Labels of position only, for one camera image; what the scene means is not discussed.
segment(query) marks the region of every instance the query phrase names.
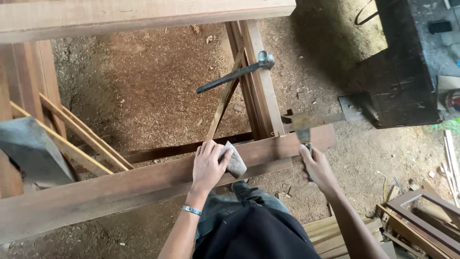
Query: person's right hand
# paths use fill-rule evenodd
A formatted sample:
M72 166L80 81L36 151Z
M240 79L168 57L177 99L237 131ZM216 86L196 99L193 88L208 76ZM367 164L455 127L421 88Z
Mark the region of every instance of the person's right hand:
M319 189L324 193L326 198L331 197L340 190L340 186L332 173L326 156L316 148L313 148L313 157L311 157L305 145L299 147L300 155L305 163L308 174L316 183ZM302 172L302 176L307 179L308 175Z

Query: dirt floor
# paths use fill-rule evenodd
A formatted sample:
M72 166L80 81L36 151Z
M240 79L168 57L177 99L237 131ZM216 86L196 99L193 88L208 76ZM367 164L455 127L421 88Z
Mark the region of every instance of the dirt floor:
M337 97L360 90L360 82L350 79L356 64L386 48L378 17L363 26L353 24L367 2L300 0L292 16L258 21L264 47L276 60L271 76L281 113L293 109L312 118L336 114L341 112ZM362 18L375 10L371 3ZM119 151L204 140L223 87L200 95L195 89L229 72L233 60L224 24L198 27L54 40L63 104L98 135L112 135L112 146ZM211 35L214 40L207 43ZM299 100L298 92L309 95ZM235 104L244 107L239 89L217 137L250 131L246 111L234 111ZM386 192L395 184L393 177L405 191L412 178L427 180L451 198L443 176L428 177L444 161L440 131L377 130L365 120L337 122L334 129L337 144L324 152L360 215L372 216L375 205L383 202L385 177ZM70 132L68 136L80 141ZM330 216L324 196L316 185L305 184L299 171L295 166L266 174L249 185L272 195L283 183L295 186L285 203L301 224ZM218 192L229 194L225 188ZM4 258L154 258L184 200L180 196L4 244Z

